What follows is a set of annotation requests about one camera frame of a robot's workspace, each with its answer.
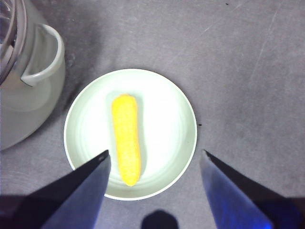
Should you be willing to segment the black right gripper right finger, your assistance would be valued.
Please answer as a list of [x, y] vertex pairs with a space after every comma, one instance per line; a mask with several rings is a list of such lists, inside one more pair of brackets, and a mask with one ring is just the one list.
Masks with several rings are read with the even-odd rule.
[[286, 198], [210, 152], [200, 161], [203, 187], [219, 229], [299, 229], [301, 200]]

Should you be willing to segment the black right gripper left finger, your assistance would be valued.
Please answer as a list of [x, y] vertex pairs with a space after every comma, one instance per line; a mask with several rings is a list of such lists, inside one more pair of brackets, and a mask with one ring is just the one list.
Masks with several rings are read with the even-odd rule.
[[104, 151], [66, 176], [31, 193], [14, 215], [16, 229], [92, 229], [111, 170]]

